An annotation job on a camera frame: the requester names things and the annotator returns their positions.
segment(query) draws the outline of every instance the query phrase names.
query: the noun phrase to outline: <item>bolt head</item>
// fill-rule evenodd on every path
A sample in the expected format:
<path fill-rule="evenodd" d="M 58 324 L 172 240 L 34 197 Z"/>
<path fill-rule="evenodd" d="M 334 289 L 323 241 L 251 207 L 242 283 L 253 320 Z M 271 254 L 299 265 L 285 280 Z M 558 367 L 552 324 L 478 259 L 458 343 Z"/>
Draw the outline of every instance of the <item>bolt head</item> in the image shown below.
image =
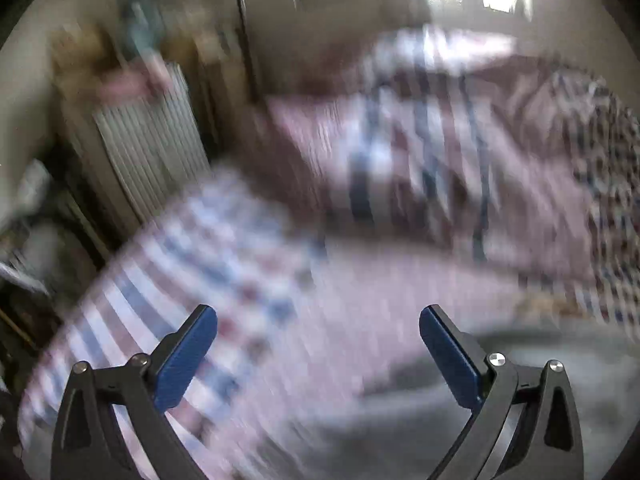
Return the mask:
<path fill-rule="evenodd" d="M 503 366 L 505 364 L 505 362 L 507 362 L 507 358 L 502 355 L 502 354 L 490 354 L 489 355 L 489 362 L 493 365 L 493 366 Z"/>
<path fill-rule="evenodd" d="M 149 356 L 146 354 L 135 354 L 131 358 L 131 364 L 134 366 L 144 366 L 149 362 Z"/>
<path fill-rule="evenodd" d="M 89 369 L 89 363 L 87 361 L 78 361 L 73 366 L 73 371 L 75 374 L 82 374 Z"/>
<path fill-rule="evenodd" d="M 564 365 L 557 360 L 549 361 L 549 368 L 551 368 L 555 372 L 564 372 Z"/>

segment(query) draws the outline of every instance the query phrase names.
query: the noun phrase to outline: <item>striped blanket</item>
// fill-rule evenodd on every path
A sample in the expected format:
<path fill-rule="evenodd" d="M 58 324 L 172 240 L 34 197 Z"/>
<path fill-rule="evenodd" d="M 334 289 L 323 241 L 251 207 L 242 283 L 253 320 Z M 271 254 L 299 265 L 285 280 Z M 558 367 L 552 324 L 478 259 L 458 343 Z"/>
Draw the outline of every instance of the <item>striped blanket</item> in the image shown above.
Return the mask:
<path fill-rule="evenodd" d="M 513 38 L 384 34 L 266 101 L 245 152 L 293 206 L 520 273 L 640 336 L 638 118 Z"/>
<path fill-rule="evenodd" d="M 313 95 L 267 100 L 242 131 L 252 168 L 290 205 L 339 226 L 409 233 L 640 337 L 639 124 L 603 81 L 525 56 L 510 38 L 432 27 L 385 35 L 334 68 L 308 78 Z M 216 344 L 167 417 L 214 470 L 212 434 L 306 298 L 318 231 L 292 218 L 229 163 L 190 186 L 114 259 L 43 355 L 20 407 L 23 444 L 36 424 L 54 423 L 73 362 L 121 365 L 207 303 Z M 479 286 L 461 283 L 463 272 L 450 278 Z M 117 417 L 152 478 L 126 412 Z"/>
<path fill-rule="evenodd" d="M 271 340 L 294 314 L 308 279 L 310 232 L 281 205 L 260 198 L 231 164 L 189 186 L 114 259 L 44 352 L 19 412 L 23 446 L 35 424 L 53 426 L 72 364 L 124 364 L 151 352 L 200 303 L 218 314 L 218 336 L 167 418 L 205 467 L 203 439 L 228 412 Z M 155 474 L 116 410 L 140 471 Z"/>

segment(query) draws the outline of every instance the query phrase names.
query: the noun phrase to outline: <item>fabric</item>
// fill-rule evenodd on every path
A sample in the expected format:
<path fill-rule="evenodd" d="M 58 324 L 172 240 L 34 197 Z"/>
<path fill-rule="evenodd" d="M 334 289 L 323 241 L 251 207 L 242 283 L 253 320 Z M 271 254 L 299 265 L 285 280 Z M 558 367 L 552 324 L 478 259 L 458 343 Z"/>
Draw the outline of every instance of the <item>fabric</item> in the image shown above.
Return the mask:
<path fill-rule="evenodd" d="M 335 212 L 353 229 L 327 232 L 319 258 L 310 251 L 317 226 L 307 229 L 235 167 L 216 167 L 114 259 L 67 321 L 25 392 L 23 443 L 36 424 L 55 420 L 74 361 L 119 365 L 150 351 L 200 302 L 218 311 L 220 335 L 168 416 L 216 480 L 230 478 L 284 416 L 323 402 L 344 406 L 394 364 L 424 354 L 417 320 L 425 304 L 441 304 L 465 330 L 512 316 L 523 288 L 542 288 L 599 324 L 640 335 L 634 116 L 603 82 L 518 54 L 510 38 L 427 27 L 383 40 L 370 48 L 380 56 L 338 63 L 318 78 L 315 96 L 271 99 L 255 118 L 260 127 L 242 130 L 252 169 L 279 184 L 295 212 Z M 412 94 L 421 75 L 429 85 Z M 421 137 L 424 122 L 414 115 L 425 107 L 430 129 Z M 375 114 L 380 127 L 367 130 Z M 438 154 L 424 139 L 458 143 Z M 462 165 L 451 162 L 458 146 Z M 344 165 L 363 151 L 358 171 Z M 442 172 L 426 164 L 433 154 Z M 424 212 L 417 225 L 414 206 Z M 310 272 L 314 290 L 301 283 Z M 152 478 L 126 416 L 118 417 Z"/>
<path fill-rule="evenodd" d="M 541 367 L 552 358 L 565 364 L 576 402 L 586 480 L 600 480 L 637 423 L 639 349 L 622 333 L 592 324 L 563 332 L 513 325 L 482 334 L 487 351 L 512 356 L 516 364 Z M 593 380 L 597 370 L 598 380 Z M 601 391 L 601 381 L 608 392 Z M 511 413 L 511 433 L 518 415 Z M 266 428 L 254 451 L 237 468 L 242 480 L 419 480 L 428 477 L 470 416 L 452 398 L 439 370 L 427 358 L 404 362 L 367 394 L 343 408 L 310 405 L 308 411 Z M 510 434 L 501 436 L 504 452 Z M 495 471 L 502 456 L 489 458 Z"/>
<path fill-rule="evenodd" d="M 164 59 L 151 50 L 130 62 L 126 69 L 107 74 L 95 92 L 100 102 L 116 105 L 137 98 L 153 98 L 170 90 L 172 85 L 172 74 Z"/>
<path fill-rule="evenodd" d="M 312 241 L 233 166 L 222 164 L 193 184 L 114 259 L 44 352 L 20 406 L 23 445 L 36 423 L 55 424 L 74 362 L 104 368 L 150 353 L 205 303 L 218 314 L 218 336 L 167 417 L 206 470 L 203 435 L 224 419 L 232 397 L 294 316 L 308 283 Z M 152 478 L 126 410 L 117 417 L 134 460 Z"/>
<path fill-rule="evenodd" d="M 267 100 L 243 139 L 294 206 L 572 290 L 638 337 L 638 119 L 604 81 L 512 38 L 427 26 L 308 88 Z"/>

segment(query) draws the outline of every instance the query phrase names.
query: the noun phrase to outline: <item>plaid blanket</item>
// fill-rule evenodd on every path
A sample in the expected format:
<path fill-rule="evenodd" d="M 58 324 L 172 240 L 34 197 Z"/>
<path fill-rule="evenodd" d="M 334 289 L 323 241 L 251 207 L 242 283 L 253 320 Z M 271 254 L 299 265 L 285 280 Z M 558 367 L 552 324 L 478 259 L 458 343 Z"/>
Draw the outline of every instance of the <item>plaid blanket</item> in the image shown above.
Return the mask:
<path fill-rule="evenodd" d="M 520 273 L 640 335 L 638 119 L 513 38 L 382 35 L 254 115 L 243 147 L 293 206 Z"/>
<path fill-rule="evenodd" d="M 103 368 L 151 352 L 205 303 L 218 314 L 216 343 L 166 416 L 206 469 L 203 439 L 226 416 L 310 283 L 311 241 L 310 232 L 260 198 L 231 164 L 189 186 L 114 259 L 44 352 L 20 406 L 23 446 L 36 423 L 55 424 L 74 362 Z M 140 471 L 154 478 L 126 410 L 116 416 Z"/>

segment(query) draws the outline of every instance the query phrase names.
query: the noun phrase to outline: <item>wall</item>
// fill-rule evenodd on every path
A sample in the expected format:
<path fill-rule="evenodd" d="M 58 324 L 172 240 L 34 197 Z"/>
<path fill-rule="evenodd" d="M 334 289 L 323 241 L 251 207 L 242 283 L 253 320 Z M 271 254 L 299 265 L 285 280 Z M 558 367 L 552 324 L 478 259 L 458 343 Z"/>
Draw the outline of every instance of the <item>wall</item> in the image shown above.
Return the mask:
<path fill-rule="evenodd" d="M 446 27 L 501 32 L 560 52 L 597 75 L 634 110 L 640 111 L 640 61 L 600 0 L 532 0 L 532 20 L 500 12 L 465 13 L 432 10 Z"/>
<path fill-rule="evenodd" d="M 428 20 L 426 0 L 245 0 L 266 91 L 286 90 L 301 66 L 337 41 Z"/>
<path fill-rule="evenodd" d="M 220 14 L 235 0 L 211 0 Z M 25 165 L 49 139 L 50 30 L 97 18 L 114 28 L 114 0 L 34 0 L 0 50 L 0 218 L 12 208 Z"/>

